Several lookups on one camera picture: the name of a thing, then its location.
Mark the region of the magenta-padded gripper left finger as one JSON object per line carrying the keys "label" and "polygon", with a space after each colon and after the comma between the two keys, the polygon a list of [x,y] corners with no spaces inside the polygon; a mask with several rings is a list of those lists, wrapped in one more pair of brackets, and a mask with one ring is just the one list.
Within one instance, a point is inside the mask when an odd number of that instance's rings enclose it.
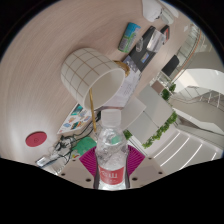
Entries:
{"label": "magenta-padded gripper left finger", "polygon": [[60,177],[84,188],[94,189],[97,175],[95,147],[80,157],[71,159],[62,169]]}

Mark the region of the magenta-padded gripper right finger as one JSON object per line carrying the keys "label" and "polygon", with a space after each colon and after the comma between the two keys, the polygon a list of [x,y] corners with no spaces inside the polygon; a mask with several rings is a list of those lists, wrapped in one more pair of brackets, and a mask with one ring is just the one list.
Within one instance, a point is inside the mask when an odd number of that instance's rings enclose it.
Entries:
{"label": "magenta-padded gripper right finger", "polygon": [[133,146],[128,146],[125,182],[128,189],[140,188],[165,176],[152,157],[145,157]]}

